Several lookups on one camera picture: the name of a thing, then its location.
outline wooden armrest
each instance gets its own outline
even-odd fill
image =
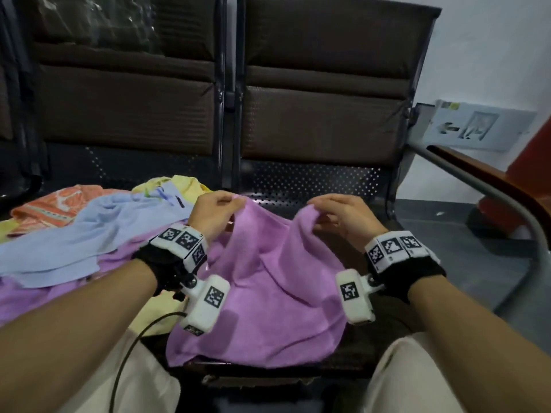
[[[551,242],[550,197],[534,193],[527,187],[512,180],[505,172],[496,170],[484,162],[480,162],[449,147],[429,145],[427,146],[427,150],[518,201],[534,215],[542,226],[547,240]]]

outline plastic bag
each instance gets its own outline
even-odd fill
[[[152,0],[37,0],[48,38],[159,53]]]

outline hand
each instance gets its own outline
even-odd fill
[[[337,233],[360,252],[365,251],[365,246],[373,238],[389,231],[362,198],[355,195],[320,195],[309,200],[308,204],[313,204],[323,213],[314,230]]]
[[[231,216],[245,206],[245,197],[227,191],[215,191],[199,196],[187,224],[200,231],[211,242],[227,227]]]

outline wire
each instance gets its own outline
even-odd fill
[[[122,369],[125,367],[126,361],[128,361],[128,358],[130,358],[130,353],[134,349],[134,347],[138,344],[141,337],[156,323],[159,323],[162,319],[166,319],[170,316],[182,316],[186,317],[187,314],[184,312],[172,312],[172,313],[166,313],[162,315],[161,317],[155,319],[151,323],[148,324],[148,326],[142,330],[139,335],[134,339],[134,342],[132,342],[132,345],[130,345],[130,348],[128,348],[128,351],[125,355],[125,357],[122,360],[121,366],[119,367],[119,371],[117,372],[117,377],[115,378],[115,383],[113,385],[113,391],[111,392],[111,402],[109,402],[109,413],[114,413],[115,411],[115,395],[117,394],[117,387],[119,386],[119,381],[121,379],[122,375]]]

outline gray armrest pipe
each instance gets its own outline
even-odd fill
[[[547,243],[545,232],[534,215],[532,215],[532,213],[530,213],[518,201],[513,200],[497,188],[492,187],[490,184],[479,180],[468,172],[465,172],[438,155],[428,151],[426,149],[426,145],[416,141],[409,141],[407,146],[417,155],[422,156],[427,161],[433,163],[439,168],[442,168],[458,180],[463,181],[465,184],[489,197],[492,197],[493,199],[504,202],[519,213],[526,221],[528,229],[532,233],[532,237],[536,243],[536,258],[528,269],[528,272],[520,279],[511,292],[509,292],[509,294],[494,310],[494,313],[499,317],[504,320],[509,320],[512,313],[519,310],[521,306],[524,306],[529,300],[532,292],[543,284],[545,274],[551,272],[551,253],[549,251],[549,243]]]

